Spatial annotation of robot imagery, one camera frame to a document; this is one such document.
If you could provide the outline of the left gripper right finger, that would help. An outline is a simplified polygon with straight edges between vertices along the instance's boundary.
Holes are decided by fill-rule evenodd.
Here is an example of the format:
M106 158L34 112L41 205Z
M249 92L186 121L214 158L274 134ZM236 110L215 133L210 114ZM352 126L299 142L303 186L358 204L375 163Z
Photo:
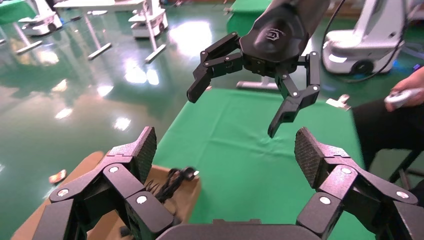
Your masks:
M308 128L295 135L294 155L315 193L296 224L326 240L348 212L377 240L421 240L424 209L410 191L362 169L342 148L319 142Z

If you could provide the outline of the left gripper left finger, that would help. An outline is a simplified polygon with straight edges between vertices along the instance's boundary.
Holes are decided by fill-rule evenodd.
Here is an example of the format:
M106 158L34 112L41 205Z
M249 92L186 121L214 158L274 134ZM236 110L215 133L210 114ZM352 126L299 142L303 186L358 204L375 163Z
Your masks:
M113 147L93 170L49 196L33 238L85 240L88 231L113 211L137 240L158 238L173 226L174 216L145 187L156 150L151 126L134 142Z

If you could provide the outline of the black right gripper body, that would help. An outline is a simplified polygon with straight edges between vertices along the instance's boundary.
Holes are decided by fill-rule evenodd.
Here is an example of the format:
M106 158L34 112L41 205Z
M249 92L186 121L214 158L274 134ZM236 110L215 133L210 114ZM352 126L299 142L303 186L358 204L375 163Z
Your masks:
M239 40L243 67L267 77L295 72L329 6L328 0L271 1Z

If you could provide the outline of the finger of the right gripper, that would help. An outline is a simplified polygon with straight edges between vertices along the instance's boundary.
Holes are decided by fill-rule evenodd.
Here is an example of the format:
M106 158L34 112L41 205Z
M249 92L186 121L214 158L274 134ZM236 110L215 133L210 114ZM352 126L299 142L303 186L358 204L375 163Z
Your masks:
M273 138L282 123L294 122L298 112L313 105L320 93L320 55L312 51L305 56L299 56L296 61L280 65L275 70L274 81L280 91L283 101L269 124L267 134ZM289 71L303 66L306 70L306 88L299 90L290 77Z
M241 71L243 56L240 36L231 32L200 52L200 64L193 71L194 82L186 92L189 102L196 103L206 91L213 78Z

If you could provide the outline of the person's bare hand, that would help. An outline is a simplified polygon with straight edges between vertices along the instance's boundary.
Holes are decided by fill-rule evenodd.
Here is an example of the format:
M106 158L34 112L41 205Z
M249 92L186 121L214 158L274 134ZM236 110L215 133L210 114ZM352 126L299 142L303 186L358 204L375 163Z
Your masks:
M424 68L421 67L420 69L413 72L410 76L407 78L401 80L398 82L392 89L391 93L393 92L400 92L408 89L417 89L417 88L424 88ZM412 97L406 104L404 104L404 107L414 107L418 106L424 103L424 91L421 91L416 96Z

